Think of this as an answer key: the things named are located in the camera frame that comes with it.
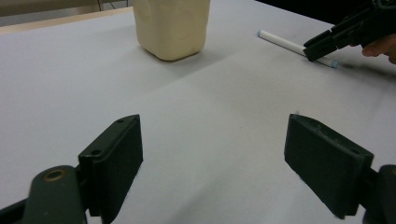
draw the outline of white tabletop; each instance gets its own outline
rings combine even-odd
[[[331,27],[212,0],[204,49],[174,63],[138,45],[132,12],[0,35],[0,207],[140,114],[145,160],[114,223],[361,223],[362,207],[336,219],[284,162],[288,117],[372,151],[375,170],[394,164],[395,65],[347,47],[329,55],[341,62],[332,69],[256,36],[302,45]]]

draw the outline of white surface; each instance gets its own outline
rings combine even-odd
[[[375,170],[394,164],[395,66],[356,47],[335,52],[332,69],[256,36],[302,45],[330,27],[213,0],[204,49],[175,63],[137,44],[132,13],[0,36],[0,206],[140,114],[145,161],[114,223],[361,223],[362,208],[337,220],[284,162],[288,117],[372,151]]]

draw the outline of black tool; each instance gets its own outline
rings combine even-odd
[[[374,154],[315,119],[290,115],[285,161],[332,213],[365,209],[363,223],[396,223],[396,165],[372,170]]]
[[[27,199],[0,210],[0,223],[81,224],[85,211],[111,223],[143,161],[138,115],[118,119],[78,155],[79,165],[37,175]]]
[[[304,54],[317,60],[346,46],[365,47],[380,37],[396,33],[396,0],[374,0],[356,9],[331,30],[308,40]]]

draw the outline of white marker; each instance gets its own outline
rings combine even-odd
[[[272,42],[272,43],[274,43],[276,45],[279,45],[282,48],[289,49],[291,51],[294,51],[294,52],[296,52],[298,54],[301,54],[301,55],[305,56],[304,47],[300,46],[300,45],[297,45],[295,43],[292,43],[289,40],[283,39],[283,38],[281,38],[281,37],[279,37],[277,35],[270,34],[270,33],[265,32],[263,30],[259,30],[257,32],[257,36],[262,38],[262,39],[265,39],[265,40],[267,40],[269,42]],[[316,60],[316,62],[323,63],[324,65],[327,65],[327,66],[332,67],[332,68],[336,68],[338,66],[338,61],[337,60],[330,59],[330,58],[327,58],[327,57],[319,58],[319,59]]]

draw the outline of human hand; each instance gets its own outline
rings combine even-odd
[[[396,34],[387,35],[366,45],[361,53],[366,57],[377,57],[385,54],[391,63],[396,64]]]

